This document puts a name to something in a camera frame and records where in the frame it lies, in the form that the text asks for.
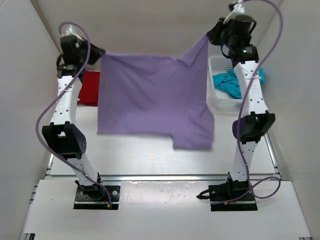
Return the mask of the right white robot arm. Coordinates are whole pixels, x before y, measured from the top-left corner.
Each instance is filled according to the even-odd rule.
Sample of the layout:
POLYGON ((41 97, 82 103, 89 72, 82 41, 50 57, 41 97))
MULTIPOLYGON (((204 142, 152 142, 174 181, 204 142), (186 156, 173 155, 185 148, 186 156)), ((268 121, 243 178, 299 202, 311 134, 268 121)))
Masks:
POLYGON ((252 17, 245 14, 230 20, 221 17, 207 33, 211 44, 228 48, 224 57, 232 62, 242 97, 239 117, 232 125, 237 140, 234 162, 229 172, 233 182, 224 188, 230 200, 242 195, 243 188, 237 182, 248 180, 254 151, 276 119, 265 103, 260 83, 259 55, 257 48, 251 44, 251 34, 256 24, 252 17))

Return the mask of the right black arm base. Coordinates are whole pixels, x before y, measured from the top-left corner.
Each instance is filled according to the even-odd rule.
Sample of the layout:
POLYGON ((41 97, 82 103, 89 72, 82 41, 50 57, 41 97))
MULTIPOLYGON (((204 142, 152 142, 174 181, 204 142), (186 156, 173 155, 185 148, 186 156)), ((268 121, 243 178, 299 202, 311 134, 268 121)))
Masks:
POLYGON ((225 182, 218 185, 209 185, 208 189, 200 192, 199 200, 209 200, 212 212, 240 212, 257 211, 257 202, 249 192, 247 182, 225 182))

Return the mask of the red t shirt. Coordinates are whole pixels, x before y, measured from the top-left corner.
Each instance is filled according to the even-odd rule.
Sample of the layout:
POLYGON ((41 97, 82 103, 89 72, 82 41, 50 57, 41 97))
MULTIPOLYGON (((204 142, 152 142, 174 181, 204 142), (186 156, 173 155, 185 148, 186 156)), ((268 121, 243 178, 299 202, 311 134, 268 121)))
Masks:
POLYGON ((99 96, 100 72, 86 71, 82 88, 78 95, 78 104, 83 106, 97 107, 99 96))

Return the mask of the lilac t shirt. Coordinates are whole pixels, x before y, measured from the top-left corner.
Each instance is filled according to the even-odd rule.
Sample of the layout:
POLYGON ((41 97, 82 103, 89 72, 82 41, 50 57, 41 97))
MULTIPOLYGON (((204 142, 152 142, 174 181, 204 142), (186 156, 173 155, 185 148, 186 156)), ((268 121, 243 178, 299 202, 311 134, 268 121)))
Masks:
POLYGON ((179 57, 105 53, 98 134, 169 136, 175 149, 211 149, 215 120, 207 105, 208 46, 203 36, 179 57))

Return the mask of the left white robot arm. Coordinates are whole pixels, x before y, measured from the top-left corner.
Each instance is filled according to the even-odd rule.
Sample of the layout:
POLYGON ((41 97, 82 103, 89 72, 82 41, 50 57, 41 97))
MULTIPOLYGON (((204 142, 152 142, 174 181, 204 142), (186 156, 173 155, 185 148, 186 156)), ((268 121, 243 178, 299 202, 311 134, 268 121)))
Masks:
POLYGON ((59 99, 50 123, 44 125, 41 132, 50 149, 73 169, 78 178, 76 184, 87 188, 93 200, 100 200, 105 188, 87 158, 87 140, 76 126, 76 111, 84 68, 96 63, 105 51, 73 34, 61 37, 60 46, 62 54, 56 62, 59 99))

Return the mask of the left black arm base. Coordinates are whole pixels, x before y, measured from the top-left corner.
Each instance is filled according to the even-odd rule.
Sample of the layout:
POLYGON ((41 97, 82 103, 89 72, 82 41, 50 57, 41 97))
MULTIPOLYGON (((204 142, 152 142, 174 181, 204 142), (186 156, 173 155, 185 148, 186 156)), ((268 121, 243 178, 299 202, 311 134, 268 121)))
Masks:
POLYGON ((105 185, 109 197, 104 188, 97 185, 80 185, 76 180, 77 189, 74 198, 73 208, 75 210, 118 210, 120 202, 120 185, 105 185))

